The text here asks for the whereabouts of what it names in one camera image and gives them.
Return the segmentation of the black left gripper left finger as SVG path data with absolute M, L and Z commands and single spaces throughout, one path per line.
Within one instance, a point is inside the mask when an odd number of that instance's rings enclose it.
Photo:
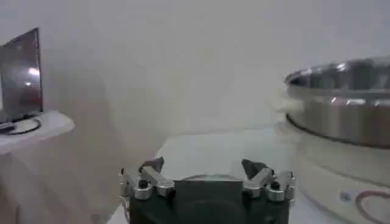
M 120 195 L 134 197 L 137 200 L 148 200 L 154 194 L 167 200 L 176 196 L 176 185 L 173 180 L 165 178 L 161 170 L 165 163 L 164 158 L 158 157 L 145 161 L 137 172 L 130 172 L 120 168 Z

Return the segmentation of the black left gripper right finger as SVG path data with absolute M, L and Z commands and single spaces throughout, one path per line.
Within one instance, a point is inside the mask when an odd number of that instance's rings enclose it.
M 265 163 L 249 159 L 242 159 L 241 165 L 247 177 L 242 182 L 243 201 L 250 202 L 261 197 L 276 203 L 294 200 L 296 176 L 292 171 L 277 173 Z

